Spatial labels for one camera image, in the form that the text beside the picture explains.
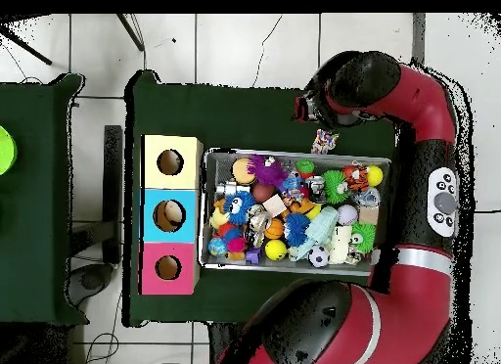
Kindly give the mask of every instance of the purple spiky toy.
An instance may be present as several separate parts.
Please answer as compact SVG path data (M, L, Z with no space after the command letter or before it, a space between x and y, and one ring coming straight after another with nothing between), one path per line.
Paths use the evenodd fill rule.
M247 171L249 174L254 174L259 183L275 187L279 187L289 175L280 162L273 157L257 154L250 157Z

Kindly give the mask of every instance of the soccer ball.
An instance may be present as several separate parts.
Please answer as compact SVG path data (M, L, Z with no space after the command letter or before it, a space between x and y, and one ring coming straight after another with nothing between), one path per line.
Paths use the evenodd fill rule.
M315 245L308 253L308 262L315 268L321 268L329 263L329 253L324 247Z

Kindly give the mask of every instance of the red robot arm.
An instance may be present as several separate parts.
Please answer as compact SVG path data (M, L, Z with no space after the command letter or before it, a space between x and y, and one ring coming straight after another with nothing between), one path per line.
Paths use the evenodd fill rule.
M219 364L418 364L449 321L456 177L447 92L379 52L350 55L321 80L324 116L366 113L415 131L394 202L388 293L333 281L290 287L261 308Z

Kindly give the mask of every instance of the white ball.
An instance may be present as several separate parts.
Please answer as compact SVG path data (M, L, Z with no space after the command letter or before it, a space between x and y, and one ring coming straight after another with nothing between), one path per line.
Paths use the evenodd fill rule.
M352 205L342 205L338 208L338 223L341 226L349 226L356 222L358 212Z
M308 253L308 262L315 268L321 268L329 262L329 252L320 245L315 245Z

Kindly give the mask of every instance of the green object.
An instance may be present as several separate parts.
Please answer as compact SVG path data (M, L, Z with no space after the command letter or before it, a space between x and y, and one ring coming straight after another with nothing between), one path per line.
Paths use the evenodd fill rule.
M338 192L338 186L346 181L342 171L329 170L324 173L323 177L325 180L325 195L327 196L327 201L329 203L338 205L349 197L347 189L342 193Z
M300 159L298 162L296 162L296 168L298 172L309 174L315 169L315 164L313 163L313 161L309 161L308 159Z
M68 107L78 74L0 84L0 124L20 156L0 177L0 322L85 324L65 298L69 255Z
M150 70L129 81L134 101L127 103L125 134L133 133L132 243L130 322L218 321L245 322L278 290L304 277L325 280L324 274L201 269L190 296L139 296L139 176L142 134L197 137L210 147L309 154L318 125L291 120L300 91L277 88L229 88L209 85L158 84ZM385 120L341 129L335 152L344 156L392 159L394 132ZM366 277L330 275L328 278L365 284Z
M0 125L0 175L5 174L12 167L17 155L16 141Z
M363 240L360 243L353 243L353 235L361 235ZM376 226L370 223L355 222L351 225L351 245L362 253L369 253L374 246L376 238Z

